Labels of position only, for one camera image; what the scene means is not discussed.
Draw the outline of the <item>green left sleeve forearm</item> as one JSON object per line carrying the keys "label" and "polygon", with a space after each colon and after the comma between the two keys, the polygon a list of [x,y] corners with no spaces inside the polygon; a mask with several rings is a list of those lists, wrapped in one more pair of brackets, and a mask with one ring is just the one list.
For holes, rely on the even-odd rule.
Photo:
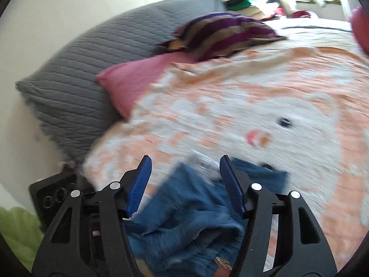
{"label": "green left sleeve forearm", "polygon": [[44,234],[40,221],[21,207],[1,207],[1,234],[22,265],[31,272]]}

